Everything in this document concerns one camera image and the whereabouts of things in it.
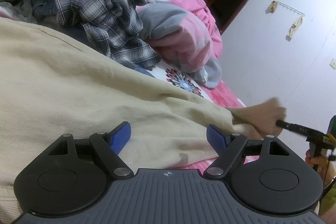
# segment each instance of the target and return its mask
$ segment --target light switch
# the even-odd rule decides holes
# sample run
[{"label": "light switch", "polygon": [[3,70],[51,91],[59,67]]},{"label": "light switch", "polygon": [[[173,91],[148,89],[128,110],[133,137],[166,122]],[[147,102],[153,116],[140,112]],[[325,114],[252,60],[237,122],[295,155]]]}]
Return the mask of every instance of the light switch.
[{"label": "light switch", "polygon": [[330,65],[331,65],[331,67],[332,67],[333,69],[336,69],[336,59],[333,58],[333,59],[331,60]]}]

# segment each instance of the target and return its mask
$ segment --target blue gripper pad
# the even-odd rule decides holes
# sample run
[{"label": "blue gripper pad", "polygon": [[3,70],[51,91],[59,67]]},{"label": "blue gripper pad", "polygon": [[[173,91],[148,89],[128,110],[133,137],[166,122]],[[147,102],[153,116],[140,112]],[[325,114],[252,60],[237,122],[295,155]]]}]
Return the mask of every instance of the blue gripper pad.
[{"label": "blue gripper pad", "polygon": [[207,140],[218,155],[231,143],[230,133],[222,131],[214,124],[207,127]]},{"label": "blue gripper pad", "polygon": [[122,122],[107,135],[107,143],[118,155],[131,138],[131,125],[129,122]]},{"label": "blue gripper pad", "polygon": [[23,214],[14,224],[323,224],[311,211],[267,216],[244,207],[227,186],[196,169],[139,169],[115,181],[97,203],[63,218]]}]

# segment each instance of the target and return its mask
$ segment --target hook rack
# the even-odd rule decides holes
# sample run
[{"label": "hook rack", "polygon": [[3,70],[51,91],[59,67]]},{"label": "hook rack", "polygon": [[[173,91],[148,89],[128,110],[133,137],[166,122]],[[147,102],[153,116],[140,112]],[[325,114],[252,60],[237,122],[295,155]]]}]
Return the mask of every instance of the hook rack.
[{"label": "hook rack", "polygon": [[277,3],[278,3],[279,5],[281,5],[281,6],[283,6],[283,7],[285,7],[285,8],[287,8],[287,9],[289,9],[289,10],[291,10],[291,11],[293,11],[293,12],[299,14],[299,15],[305,16],[304,13],[302,13],[302,12],[300,12],[300,11],[294,9],[293,7],[288,6],[287,4],[284,4],[284,3],[280,2],[280,1],[277,1]]}]

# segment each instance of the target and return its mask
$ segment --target blurred hand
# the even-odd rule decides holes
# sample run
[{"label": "blurred hand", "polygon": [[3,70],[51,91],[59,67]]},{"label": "blurred hand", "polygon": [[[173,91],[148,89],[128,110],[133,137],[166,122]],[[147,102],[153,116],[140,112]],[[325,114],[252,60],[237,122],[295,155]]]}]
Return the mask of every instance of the blurred hand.
[{"label": "blurred hand", "polygon": [[328,159],[323,156],[310,158],[309,150],[306,152],[305,161],[310,167],[313,167],[315,164],[319,166],[317,173],[321,176],[322,180],[324,181],[324,187],[328,186],[331,183],[332,179],[336,175],[334,165],[332,164],[332,162],[328,164]]}]

